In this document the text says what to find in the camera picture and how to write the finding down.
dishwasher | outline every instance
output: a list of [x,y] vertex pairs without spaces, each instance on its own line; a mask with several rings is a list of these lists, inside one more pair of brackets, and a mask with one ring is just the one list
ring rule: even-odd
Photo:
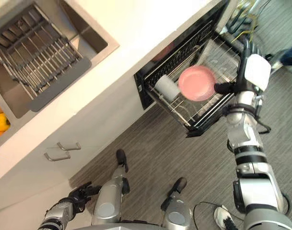
[[134,75],[143,108],[157,102],[187,130],[187,137],[201,136],[217,122],[222,108],[234,95],[216,93],[195,102],[180,93],[169,101],[154,86],[163,75],[177,82],[181,73],[193,65],[210,68],[217,83],[236,79],[241,45],[229,42],[215,31],[228,3],[218,3]]

cabinet handle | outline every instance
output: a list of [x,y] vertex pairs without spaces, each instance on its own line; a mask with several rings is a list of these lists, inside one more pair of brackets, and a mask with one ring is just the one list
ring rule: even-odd
[[66,159],[70,159],[71,156],[69,154],[69,152],[65,152],[65,154],[67,155],[67,157],[60,157],[60,158],[51,158],[47,153],[44,154],[44,156],[48,159],[48,161],[61,161],[61,160],[66,160]]
[[59,146],[60,149],[63,150],[63,151],[80,150],[80,149],[81,149],[80,144],[79,144],[78,142],[75,143],[75,144],[77,145],[77,147],[75,147],[75,148],[68,148],[68,149],[64,148],[64,146],[62,146],[60,142],[58,143],[58,146]]

pink plate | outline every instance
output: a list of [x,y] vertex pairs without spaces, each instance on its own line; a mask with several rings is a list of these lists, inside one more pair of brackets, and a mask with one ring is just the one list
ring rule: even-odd
[[191,66],[181,73],[179,88],[191,101],[204,101],[214,93],[214,73],[205,66]]

white mug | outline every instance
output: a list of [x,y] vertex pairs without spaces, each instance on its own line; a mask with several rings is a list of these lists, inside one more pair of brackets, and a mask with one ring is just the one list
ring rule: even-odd
[[163,97],[172,102],[180,93],[180,90],[176,83],[173,80],[167,77],[164,74],[155,84],[154,88],[160,92]]

countertop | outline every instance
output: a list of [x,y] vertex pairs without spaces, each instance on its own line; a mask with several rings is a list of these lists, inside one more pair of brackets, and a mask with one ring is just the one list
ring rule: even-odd
[[0,146],[0,178],[104,90],[132,77],[219,0],[67,2],[93,17],[120,46]]

